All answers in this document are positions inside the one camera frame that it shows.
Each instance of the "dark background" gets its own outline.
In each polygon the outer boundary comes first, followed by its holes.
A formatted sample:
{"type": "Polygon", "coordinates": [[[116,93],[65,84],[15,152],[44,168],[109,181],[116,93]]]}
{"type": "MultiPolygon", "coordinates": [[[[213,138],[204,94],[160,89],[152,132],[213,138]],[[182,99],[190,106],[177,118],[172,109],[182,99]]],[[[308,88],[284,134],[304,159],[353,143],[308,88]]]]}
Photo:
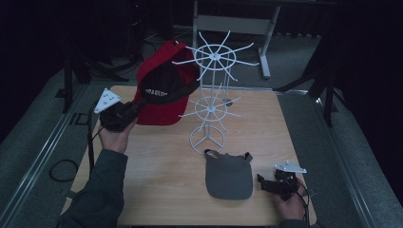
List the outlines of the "dark background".
{"type": "MultiPolygon", "coordinates": [[[[67,53],[74,56],[81,52],[93,61],[110,63],[113,55],[126,55],[108,39],[110,32],[123,32],[111,31],[113,25],[131,24],[140,17],[168,39],[172,36],[172,24],[192,24],[192,1],[174,0],[172,5],[171,1],[151,1],[134,18],[130,4],[144,1],[116,2],[117,12],[108,14],[106,9],[110,9],[112,2],[115,1],[100,1],[97,6],[91,1],[78,0],[0,2],[3,98],[0,141],[24,115],[48,79],[63,68],[67,53]],[[110,18],[115,19],[115,24],[106,23],[110,18]]],[[[245,17],[252,13],[254,17],[270,18],[267,13],[270,9],[213,1],[201,6],[200,11],[245,17]]],[[[399,182],[399,167],[403,163],[402,10],[402,5],[393,1],[370,1],[332,9],[287,6],[281,9],[275,29],[277,35],[322,36],[308,71],[325,68],[335,55],[341,55],[335,72],[336,86],[342,90],[346,105],[355,115],[400,202],[403,200],[399,182]]],[[[133,39],[140,38],[134,34],[133,39]]],[[[75,61],[78,68],[86,71],[80,59],[75,61]]],[[[90,76],[79,80],[88,83],[90,76]]]]}

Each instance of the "gray visor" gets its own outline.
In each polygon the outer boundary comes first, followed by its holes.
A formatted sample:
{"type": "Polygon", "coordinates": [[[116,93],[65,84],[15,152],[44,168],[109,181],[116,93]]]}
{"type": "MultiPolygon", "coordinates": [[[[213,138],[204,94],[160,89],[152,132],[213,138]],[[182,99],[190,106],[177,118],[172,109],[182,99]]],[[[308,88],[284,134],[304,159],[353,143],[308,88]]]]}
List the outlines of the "gray visor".
{"type": "Polygon", "coordinates": [[[248,153],[245,156],[230,156],[214,150],[204,151],[206,158],[205,184],[208,193],[218,199],[246,200],[253,190],[253,159],[248,153]]]}

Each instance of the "baseball cap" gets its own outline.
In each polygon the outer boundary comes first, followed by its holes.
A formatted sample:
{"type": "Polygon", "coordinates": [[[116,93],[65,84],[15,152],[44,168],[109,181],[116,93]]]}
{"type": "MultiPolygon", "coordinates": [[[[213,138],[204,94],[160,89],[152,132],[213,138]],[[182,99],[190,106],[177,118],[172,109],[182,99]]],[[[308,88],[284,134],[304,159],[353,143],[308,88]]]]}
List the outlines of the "baseball cap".
{"type": "Polygon", "coordinates": [[[171,125],[186,110],[189,95],[200,85],[200,70],[195,63],[175,65],[172,62],[193,60],[185,43],[166,41],[145,59],[137,72],[137,91],[133,104],[145,101],[137,124],[171,125]]]}

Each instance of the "wooden table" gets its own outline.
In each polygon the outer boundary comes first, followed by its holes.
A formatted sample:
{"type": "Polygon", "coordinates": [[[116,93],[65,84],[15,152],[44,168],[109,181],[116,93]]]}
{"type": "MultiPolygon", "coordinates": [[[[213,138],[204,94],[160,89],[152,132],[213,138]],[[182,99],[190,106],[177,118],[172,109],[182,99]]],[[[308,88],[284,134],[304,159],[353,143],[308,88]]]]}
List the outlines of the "wooden table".
{"type": "MultiPolygon", "coordinates": [[[[111,88],[122,96],[124,103],[133,99],[136,89],[135,86],[111,88]]],[[[232,100],[240,97],[228,107],[228,112],[242,117],[227,115],[222,120],[228,131],[221,153],[251,153],[254,158],[252,197],[225,200],[207,193],[205,158],[189,141],[190,133],[202,124],[197,115],[183,117],[170,126],[136,125],[126,151],[129,159],[125,173],[125,209],[119,224],[258,226],[279,223],[270,194],[260,190],[257,180],[257,174],[273,180],[276,163],[288,160],[298,164],[277,95],[269,90],[229,89],[228,97],[232,100]]],[[[191,101],[198,99],[198,91],[190,96],[191,101]]],[[[189,102],[185,113],[193,111],[194,104],[189,102]]],[[[101,150],[99,138],[94,141],[94,150],[96,153],[101,150]]],[[[84,156],[71,191],[78,192],[84,187],[88,170],[87,156],[84,156]]],[[[311,203],[310,221],[313,224],[316,220],[311,203]]]]}

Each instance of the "sleeve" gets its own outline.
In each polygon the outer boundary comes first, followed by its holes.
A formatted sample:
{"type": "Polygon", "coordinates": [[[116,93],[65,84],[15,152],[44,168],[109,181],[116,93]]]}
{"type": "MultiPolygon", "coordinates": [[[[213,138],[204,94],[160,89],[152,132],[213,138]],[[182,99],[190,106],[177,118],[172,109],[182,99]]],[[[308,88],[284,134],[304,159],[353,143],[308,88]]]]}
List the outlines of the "sleeve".
{"type": "Polygon", "coordinates": [[[297,220],[297,219],[287,219],[283,220],[278,228],[308,228],[310,227],[308,223],[304,220],[297,220]]]}
{"type": "Polygon", "coordinates": [[[116,227],[124,208],[127,156],[102,150],[86,186],[60,217],[60,227],[116,227]]]}

